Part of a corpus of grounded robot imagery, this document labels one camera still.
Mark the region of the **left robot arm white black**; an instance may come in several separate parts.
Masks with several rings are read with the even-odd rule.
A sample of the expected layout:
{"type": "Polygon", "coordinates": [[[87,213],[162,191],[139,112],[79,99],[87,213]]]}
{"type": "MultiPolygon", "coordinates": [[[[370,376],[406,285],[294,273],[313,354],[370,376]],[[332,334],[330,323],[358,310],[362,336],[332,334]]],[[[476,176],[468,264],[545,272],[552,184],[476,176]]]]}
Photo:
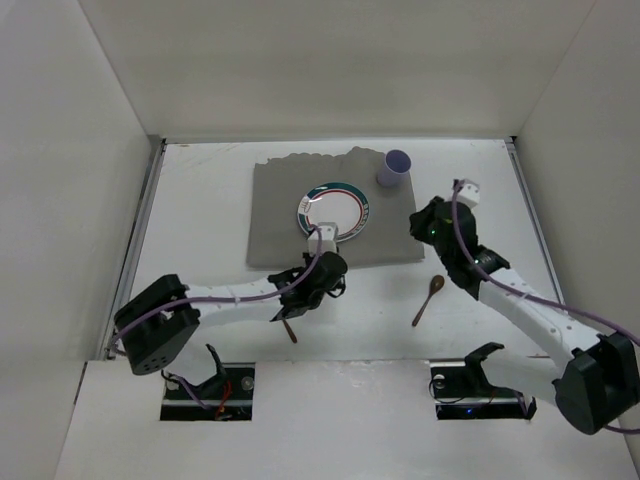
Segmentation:
{"type": "Polygon", "coordinates": [[[240,322],[287,322],[317,309],[324,297],[346,289],[345,260],[333,252],[303,255],[305,265],[245,284],[200,287],[167,274],[115,315],[114,346],[121,345],[132,373],[160,372],[203,398],[226,381],[210,340],[197,333],[240,322]]]}

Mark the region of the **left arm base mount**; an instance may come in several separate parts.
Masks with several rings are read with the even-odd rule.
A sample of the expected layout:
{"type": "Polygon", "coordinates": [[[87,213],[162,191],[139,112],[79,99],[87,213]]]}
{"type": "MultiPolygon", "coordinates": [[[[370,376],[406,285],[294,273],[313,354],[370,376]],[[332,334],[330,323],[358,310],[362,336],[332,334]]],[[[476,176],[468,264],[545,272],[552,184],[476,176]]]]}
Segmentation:
{"type": "Polygon", "coordinates": [[[161,421],[248,422],[253,416],[255,365],[224,365],[227,379],[207,394],[195,387],[188,390],[171,376],[164,375],[165,390],[160,409],[161,421]]]}

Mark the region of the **lilac plastic cup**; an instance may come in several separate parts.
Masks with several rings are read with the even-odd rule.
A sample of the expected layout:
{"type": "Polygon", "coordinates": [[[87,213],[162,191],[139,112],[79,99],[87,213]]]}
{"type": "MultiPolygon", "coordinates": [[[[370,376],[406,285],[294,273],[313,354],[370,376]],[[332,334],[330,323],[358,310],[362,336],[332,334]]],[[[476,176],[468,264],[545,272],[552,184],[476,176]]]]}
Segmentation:
{"type": "Polygon", "coordinates": [[[376,181],[385,188],[396,187],[409,175],[412,160],[402,150],[390,150],[386,153],[384,161],[377,171],[376,181]]]}

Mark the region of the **white plate green red rim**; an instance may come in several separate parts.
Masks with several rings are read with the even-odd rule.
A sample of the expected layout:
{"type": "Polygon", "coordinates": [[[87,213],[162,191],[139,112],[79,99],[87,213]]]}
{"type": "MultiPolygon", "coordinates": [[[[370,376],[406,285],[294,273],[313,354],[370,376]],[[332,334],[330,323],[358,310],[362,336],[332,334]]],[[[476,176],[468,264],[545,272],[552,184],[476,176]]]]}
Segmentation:
{"type": "Polygon", "coordinates": [[[359,235],[370,217],[370,202],[358,187],[345,182],[328,182],[309,190],[300,200],[296,219],[307,234],[313,225],[333,223],[337,226],[336,242],[359,235]]]}

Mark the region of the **grey cloth napkin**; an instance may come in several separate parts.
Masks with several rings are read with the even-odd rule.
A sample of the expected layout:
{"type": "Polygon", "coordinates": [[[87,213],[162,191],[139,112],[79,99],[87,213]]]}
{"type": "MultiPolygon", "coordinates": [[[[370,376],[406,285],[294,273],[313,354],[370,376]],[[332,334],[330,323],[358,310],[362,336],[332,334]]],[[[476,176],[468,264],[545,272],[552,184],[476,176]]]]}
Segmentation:
{"type": "Polygon", "coordinates": [[[293,153],[257,164],[247,264],[255,269],[283,270],[301,260],[307,242],[298,224],[297,207],[309,190],[326,182],[351,184],[370,204],[364,230],[339,244],[349,267],[422,260],[424,248],[409,234],[409,216],[416,211],[411,179],[394,187],[380,186],[376,175],[384,159],[383,152],[356,146],[335,156],[293,153]]]}

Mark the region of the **brown wooden fork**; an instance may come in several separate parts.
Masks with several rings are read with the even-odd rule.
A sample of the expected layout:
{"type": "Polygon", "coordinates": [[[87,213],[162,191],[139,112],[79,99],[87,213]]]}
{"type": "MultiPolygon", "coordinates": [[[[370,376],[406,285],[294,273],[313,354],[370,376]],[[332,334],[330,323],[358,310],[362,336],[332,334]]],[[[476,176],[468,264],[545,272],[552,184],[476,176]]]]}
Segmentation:
{"type": "Polygon", "coordinates": [[[288,323],[287,320],[282,320],[283,326],[290,338],[290,340],[292,341],[292,343],[296,344],[298,342],[297,336],[294,333],[292,327],[290,326],[290,324],[288,323]]]}

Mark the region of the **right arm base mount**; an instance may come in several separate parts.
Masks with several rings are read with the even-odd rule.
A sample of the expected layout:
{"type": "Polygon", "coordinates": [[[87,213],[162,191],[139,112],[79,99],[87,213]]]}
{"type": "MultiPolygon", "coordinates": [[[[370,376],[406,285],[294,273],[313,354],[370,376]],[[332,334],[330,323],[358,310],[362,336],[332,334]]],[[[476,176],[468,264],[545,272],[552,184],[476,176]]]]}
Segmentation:
{"type": "Polygon", "coordinates": [[[440,421],[524,420],[537,412],[534,397],[479,379],[463,361],[432,362],[429,393],[440,421]]]}

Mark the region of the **brown wooden spoon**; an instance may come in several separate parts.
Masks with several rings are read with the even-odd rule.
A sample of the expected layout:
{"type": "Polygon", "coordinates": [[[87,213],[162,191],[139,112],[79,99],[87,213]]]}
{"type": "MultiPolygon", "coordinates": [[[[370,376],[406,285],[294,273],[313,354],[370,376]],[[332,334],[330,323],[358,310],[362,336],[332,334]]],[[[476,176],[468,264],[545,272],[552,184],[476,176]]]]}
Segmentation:
{"type": "Polygon", "coordinates": [[[413,328],[415,328],[422,316],[424,315],[427,306],[429,304],[429,301],[432,299],[432,297],[437,294],[439,291],[442,290],[442,288],[444,287],[445,284],[445,278],[442,275],[435,275],[429,284],[429,288],[428,288],[428,294],[427,297],[425,299],[425,301],[423,302],[423,304],[421,305],[420,309],[418,310],[418,312],[416,313],[416,315],[414,316],[412,322],[411,322],[411,326],[413,328]]]}

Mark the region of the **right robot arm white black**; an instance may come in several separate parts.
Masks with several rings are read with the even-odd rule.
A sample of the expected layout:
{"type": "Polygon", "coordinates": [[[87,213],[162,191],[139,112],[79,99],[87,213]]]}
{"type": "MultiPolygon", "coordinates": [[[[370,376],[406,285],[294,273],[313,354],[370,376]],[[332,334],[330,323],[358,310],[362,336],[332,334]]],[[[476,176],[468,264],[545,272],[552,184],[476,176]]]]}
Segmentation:
{"type": "Polygon", "coordinates": [[[434,197],[409,222],[410,235],[434,248],[457,287],[509,320],[548,357],[513,357],[503,344],[486,343],[464,358],[476,388],[541,398],[587,435],[638,405],[637,338],[600,333],[571,317],[569,308],[539,297],[506,259],[479,243],[464,203],[434,197]]]}

